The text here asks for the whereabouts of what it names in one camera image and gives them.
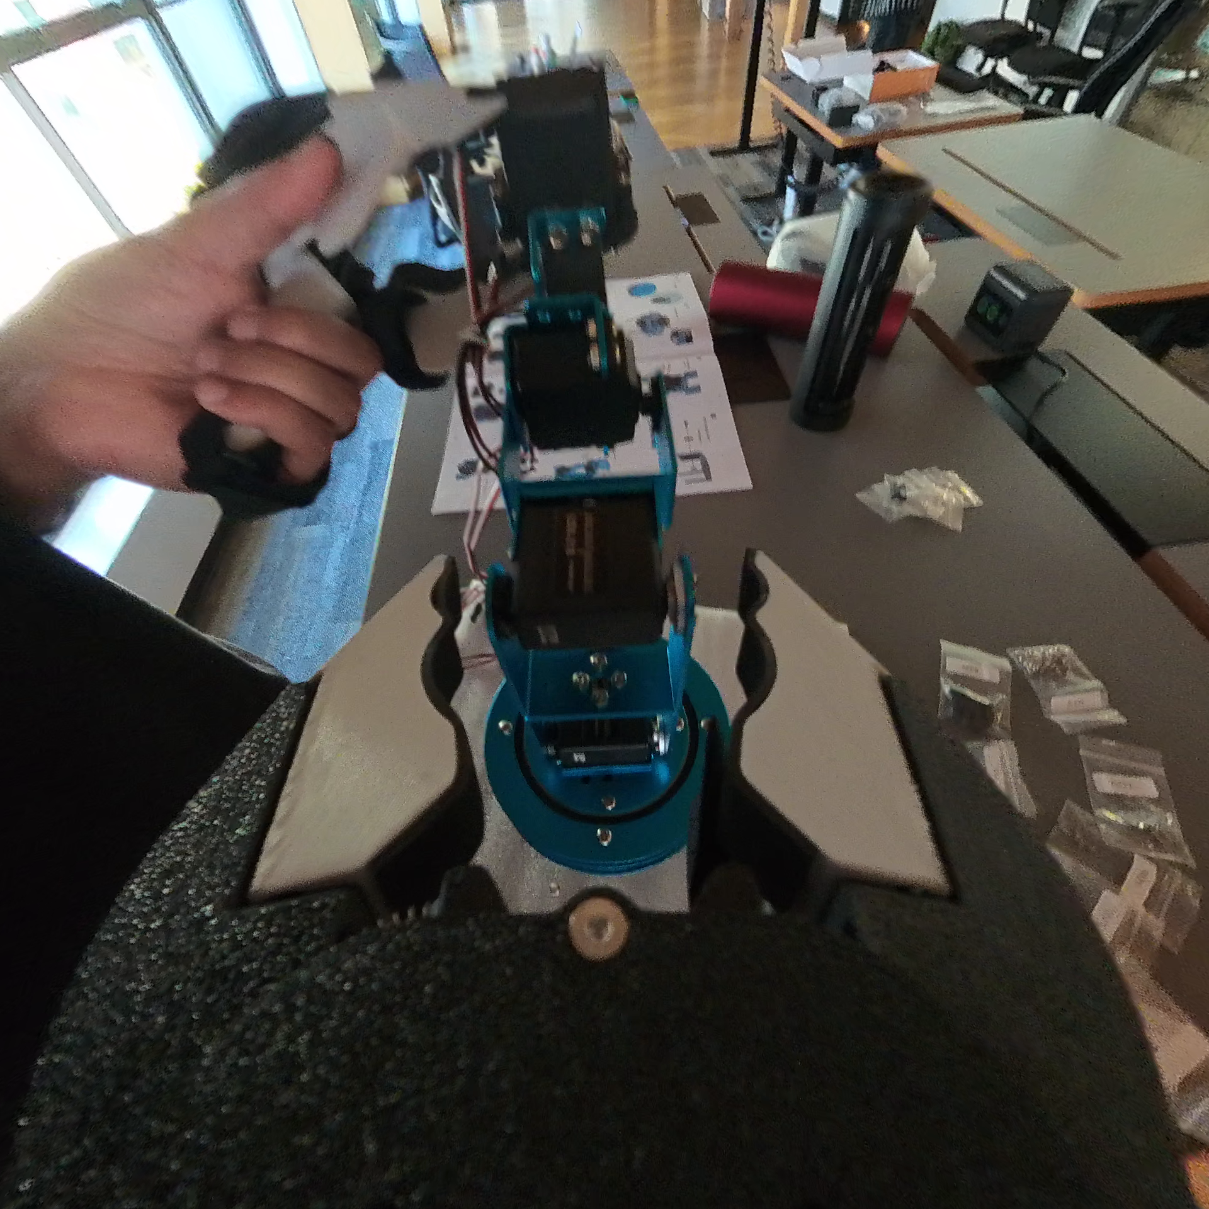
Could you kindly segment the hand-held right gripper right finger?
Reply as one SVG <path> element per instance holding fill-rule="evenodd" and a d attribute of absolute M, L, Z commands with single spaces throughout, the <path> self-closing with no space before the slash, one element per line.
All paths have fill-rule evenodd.
<path fill-rule="evenodd" d="M 846 887 L 953 887 L 884 667 L 769 555 L 740 576 L 744 699 L 704 838 L 774 913 L 823 916 Z"/>

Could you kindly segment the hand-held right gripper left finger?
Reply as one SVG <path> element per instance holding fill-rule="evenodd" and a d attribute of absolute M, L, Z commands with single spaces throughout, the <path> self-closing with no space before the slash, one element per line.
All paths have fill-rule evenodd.
<path fill-rule="evenodd" d="M 474 756 L 454 700 L 459 571 L 438 556 L 325 666 L 287 762 L 251 903 L 353 889 L 380 917 L 474 857 Z"/>

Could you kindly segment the blue toy robot arm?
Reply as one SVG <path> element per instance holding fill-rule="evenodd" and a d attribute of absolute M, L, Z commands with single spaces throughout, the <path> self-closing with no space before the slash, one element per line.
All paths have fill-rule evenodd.
<path fill-rule="evenodd" d="M 608 253 L 638 215 L 631 160 L 596 65 L 500 81 L 507 110 L 454 152 L 474 330 L 455 388 L 479 467 L 495 478 L 510 529 L 508 565 L 485 576 L 488 635 L 525 719 L 564 743 L 587 720 L 669 727 L 685 697 L 695 624 L 688 558 L 664 539 L 675 510 L 675 453 L 662 375 L 644 386 L 638 358 L 608 309 Z M 490 326 L 504 332 L 504 402 L 484 382 Z M 502 419 L 484 444 L 465 373 Z M 628 444 L 651 427 L 658 471 L 531 477 L 534 454 Z"/>

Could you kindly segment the person's left hand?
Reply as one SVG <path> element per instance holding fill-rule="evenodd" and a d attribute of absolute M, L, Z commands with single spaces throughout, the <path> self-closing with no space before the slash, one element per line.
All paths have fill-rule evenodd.
<path fill-rule="evenodd" d="M 184 491 L 200 412 L 262 431 L 307 486 L 382 368 L 318 313 L 269 307 L 261 267 L 341 185 L 324 137 L 210 192 L 161 228 L 63 270 L 2 336 L 3 519 L 45 535 L 102 477 Z"/>

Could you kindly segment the white foam sheet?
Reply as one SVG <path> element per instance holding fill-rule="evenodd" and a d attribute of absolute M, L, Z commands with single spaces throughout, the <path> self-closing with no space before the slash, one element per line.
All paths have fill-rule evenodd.
<path fill-rule="evenodd" d="M 731 722 L 743 693 L 734 671 L 736 612 L 697 615 L 685 697 L 662 727 L 587 720 L 564 743 L 553 723 L 525 719 L 490 643 L 487 591 L 468 592 L 458 625 L 464 681 L 455 710 L 474 740 L 487 830 L 475 856 L 507 910 L 561 912 L 610 893 L 648 913 L 685 913 L 701 864 L 703 815 L 717 807 Z"/>

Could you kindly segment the person's black shirt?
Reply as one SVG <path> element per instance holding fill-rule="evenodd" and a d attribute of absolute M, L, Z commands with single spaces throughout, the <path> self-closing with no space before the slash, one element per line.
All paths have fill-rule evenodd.
<path fill-rule="evenodd" d="M 284 687 L 3 520 L 3 1159 L 81 953 Z"/>

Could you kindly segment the clear pouch with black part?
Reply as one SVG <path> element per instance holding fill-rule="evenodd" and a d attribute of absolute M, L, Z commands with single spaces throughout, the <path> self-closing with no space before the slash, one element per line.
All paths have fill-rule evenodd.
<path fill-rule="evenodd" d="M 888 525 L 927 520 L 952 533 L 963 530 L 964 514 L 983 500 L 959 474 L 940 467 L 887 474 L 857 493 L 857 500 Z"/>

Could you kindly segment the scattered clear screw bags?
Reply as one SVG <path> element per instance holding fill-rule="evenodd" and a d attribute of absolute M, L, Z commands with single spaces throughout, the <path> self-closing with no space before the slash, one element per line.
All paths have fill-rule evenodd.
<path fill-rule="evenodd" d="M 1126 979 L 1165 1092 L 1173 1100 L 1205 1092 L 1206 1033 L 1154 978 L 1157 959 L 1183 949 L 1202 905 L 1165 761 L 1110 736 L 1126 717 L 1072 647 L 1026 645 L 995 656 L 943 640 L 941 730 L 1025 820 L 1036 820 L 1038 802 L 1011 733 L 1015 674 L 1031 687 L 1044 720 L 1078 742 L 1085 802 L 1062 805 L 1048 853 Z"/>

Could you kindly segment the printed instruction leaflet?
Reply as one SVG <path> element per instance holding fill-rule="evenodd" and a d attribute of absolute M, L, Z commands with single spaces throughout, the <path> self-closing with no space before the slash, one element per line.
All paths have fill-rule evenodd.
<path fill-rule="evenodd" d="M 677 464 L 677 496 L 751 490 L 751 477 L 739 440 L 731 402 L 715 355 L 705 306 L 690 273 L 613 278 L 608 281 L 608 309 L 632 342 L 642 385 L 661 373 L 668 392 L 668 415 Z M 520 313 L 505 314 L 488 327 L 484 382 L 504 402 L 504 332 Z M 484 444 L 498 450 L 502 419 L 481 396 L 474 371 L 465 373 L 468 399 Z M 537 480 L 586 480 L 600 476 L 652 474 L 658 458 L 651 425 L 639 417 L 628 444 L 537 451 L 531 467 Z M 465 514 L 478 490 L 485 502 L 495 478 L 479 474 L 479 460 L 464 431 L 455 399 L 448 422 L 443 466 L 432 514 Z"/>

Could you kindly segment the black square pad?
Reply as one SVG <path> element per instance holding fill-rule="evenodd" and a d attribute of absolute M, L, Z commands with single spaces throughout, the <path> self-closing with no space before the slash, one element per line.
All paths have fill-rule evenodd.
<path fill-rule="evenodd" d="M 734 407 L 789 401 L 792 389 L 762 335 L 740 332 L 723 336 L 715 355 Z"/>

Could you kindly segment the dark red cylinder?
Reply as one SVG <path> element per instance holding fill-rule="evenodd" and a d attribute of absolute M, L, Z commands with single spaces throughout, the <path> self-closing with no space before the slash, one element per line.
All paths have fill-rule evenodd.
<path fill-rule="evenodd" d="M 747 263 L 724 263 L 707 300 L 711 323 L 783 339 L 806 340 L 822 310 L 825 271 L 789 271 Z M 867 352 L 888 358 L 914 307 L 914 294 L 895 288 L 874 324 Z"/>

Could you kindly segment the white crumpled wrapper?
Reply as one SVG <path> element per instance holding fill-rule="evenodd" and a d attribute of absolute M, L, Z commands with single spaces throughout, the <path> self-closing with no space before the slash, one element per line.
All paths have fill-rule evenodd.
<path fill-rule="evenodd" d="M 831 212 L 783 224 L 766 257 L 766 268 L 821 277 L 834 251 L 839 219 L 839 212 Z M 921 231 L 916 229 L 900 267 L 897 291 L 923 297 L 936 274 L 937 265 Z"/>

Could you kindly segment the open white cardboard box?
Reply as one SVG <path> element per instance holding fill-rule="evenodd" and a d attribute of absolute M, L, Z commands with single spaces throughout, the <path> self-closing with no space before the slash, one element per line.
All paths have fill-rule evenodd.
<path fill-rule="evenodd" d="M 940 65 L 914 51 L 839 51 L 799 42 L 782 50 L 786 70 L 806 84 L 839 84 L 864 103 L 907 101 L 937 86 Z"/>

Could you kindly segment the wooden office table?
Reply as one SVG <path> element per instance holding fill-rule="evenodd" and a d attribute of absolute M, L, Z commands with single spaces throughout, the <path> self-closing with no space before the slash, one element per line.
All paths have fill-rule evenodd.
<path fill-rule="evenodd" d="M 806 84 L 786 67 L 762 75 L 783 127 L 777 191 L 816 192 L 825 172 L 874 166 L 884 143 L 946 132 L 1005 126 L 1022 110 L 986 91 L 954 94 L 940 80 L 907 101 L 864 103 L 839 84 Z"/>

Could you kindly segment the grey office table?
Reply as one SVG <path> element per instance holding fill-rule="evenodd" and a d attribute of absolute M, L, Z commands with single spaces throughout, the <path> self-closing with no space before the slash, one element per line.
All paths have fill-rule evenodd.
<path fill-rule="evenodd" d="M 887 142 L 933 202 L 1018 261 L 1041 264 L 1084 312 L 1208 294 L 1208 170 L 1093 116 Z"/>

